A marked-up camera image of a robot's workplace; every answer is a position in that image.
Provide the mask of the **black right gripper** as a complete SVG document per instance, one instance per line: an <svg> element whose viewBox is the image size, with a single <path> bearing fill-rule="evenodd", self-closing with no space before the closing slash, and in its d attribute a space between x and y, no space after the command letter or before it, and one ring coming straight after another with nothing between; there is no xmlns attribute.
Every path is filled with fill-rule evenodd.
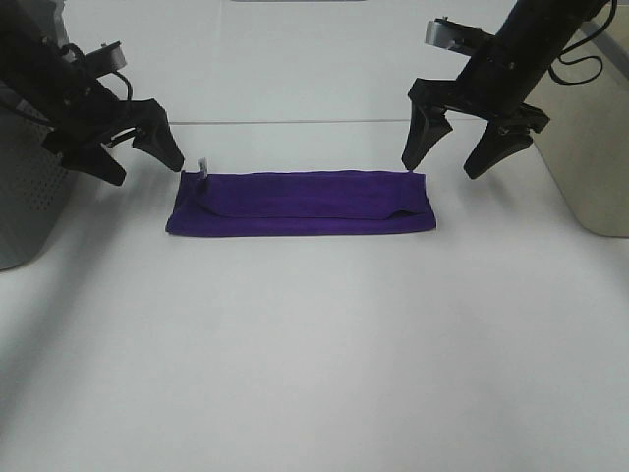
<svg viewBox="0 0 629 472"><path fill-rule="evenodd" d="M546 69L536 54L516 51L493 37L483 40L456 79L417 78L408 93L411 120L401 157L404 167L417 169L453 130L448 111L487 121L463 166L471 179L527 149L533 142L531 130L538 133L549 122L541 109L525 103Z"/></svg>

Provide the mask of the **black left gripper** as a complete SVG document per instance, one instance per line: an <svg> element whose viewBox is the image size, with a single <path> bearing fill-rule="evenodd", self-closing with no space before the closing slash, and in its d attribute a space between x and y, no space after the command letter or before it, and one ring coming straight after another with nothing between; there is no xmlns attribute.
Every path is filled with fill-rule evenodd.
<svg viewBox="0 0 629 472"><path fill-rule="evenodd" d="M121 186L125 169L103 148L133 137L132 147L174 172L185 157L170 129L165 109L155 100L121 100L99 78L118 73L91 63L46 63L41 67L46 108L52 123L42 145L61 154L71 171Z"/></svg>

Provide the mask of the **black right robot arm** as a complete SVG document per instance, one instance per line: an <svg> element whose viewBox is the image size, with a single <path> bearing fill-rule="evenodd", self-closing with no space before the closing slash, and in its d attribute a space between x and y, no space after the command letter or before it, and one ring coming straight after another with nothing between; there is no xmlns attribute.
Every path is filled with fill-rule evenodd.
<svg viewBox="0 0 629 472"><path fill-rule="evenodd" d="M571 38L595 17L601 1L518 1L495 34L436 18L425 42L468 56L454 80L415 79L409 90L411 121L401 160L417 169L429 151L451 132L449 112L486 121L464 164L476 179L505 158L527 149L549 122L526 99L550 73L554 61L575 49Z"/></svg>

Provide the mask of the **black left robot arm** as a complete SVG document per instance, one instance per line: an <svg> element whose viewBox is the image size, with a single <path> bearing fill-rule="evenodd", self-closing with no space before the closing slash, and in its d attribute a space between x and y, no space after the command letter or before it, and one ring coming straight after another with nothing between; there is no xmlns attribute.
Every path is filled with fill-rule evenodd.
<svg viewBox="0 0 629 472"><path fill-rule="evenodd" d="M130 141L170 170L182 169L165 109L153 98L135 100L134 88L119 98L102 82L127 64L120 42L90 53L59 43L59 1L1 4L1 81L36 111L30 121L49 132L42 145L61 157L62 167L120 186L125 169L111 148Z"/></svg>

